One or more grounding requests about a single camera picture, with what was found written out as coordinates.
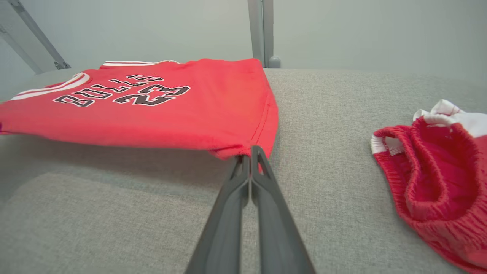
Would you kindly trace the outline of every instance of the gray fabric surface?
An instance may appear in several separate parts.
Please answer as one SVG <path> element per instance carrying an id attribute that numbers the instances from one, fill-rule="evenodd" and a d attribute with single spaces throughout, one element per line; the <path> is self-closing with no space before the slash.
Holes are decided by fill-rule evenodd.
<path id="1" fill-rule="evenodd" d="M 36 76 L 2 95 L 68 79 Z M 423 77 L 266 69 L 280 125 L 271 165 L 318 273 L 459 273 L 397 216 L 372 132 L 487 90 Z M 181 273 L 230 162 L 206 152 L 0 138 L 0 273 Z M 242 273 L 258 273 L 256 209 Z"/>

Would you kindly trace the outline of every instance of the clothing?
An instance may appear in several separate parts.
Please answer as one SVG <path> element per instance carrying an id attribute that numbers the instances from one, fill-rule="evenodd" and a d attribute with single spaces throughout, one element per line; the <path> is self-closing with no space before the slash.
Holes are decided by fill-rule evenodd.
<path id="1" fill-rule="evenodd" d="M 401 218 L 444 259 L 487 273 L 487 115 L 441 100 L 371 146 Z"/>
<path id="2" fill-rule="evenodd" d="M 107 61 L 0 105 L 0 134 L 270 156 L 278 111 L 260 61 Z"/>

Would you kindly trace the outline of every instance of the bulls jersey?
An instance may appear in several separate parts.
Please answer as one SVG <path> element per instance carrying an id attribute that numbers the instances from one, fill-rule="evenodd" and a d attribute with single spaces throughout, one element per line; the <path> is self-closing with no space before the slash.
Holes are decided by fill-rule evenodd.
<path id="1" fill-rule="evenodd" d="M 0 134 L 104 146 L 270 155 L 274 95 L 260 61 L 107 61 L 0 104 Z"/>

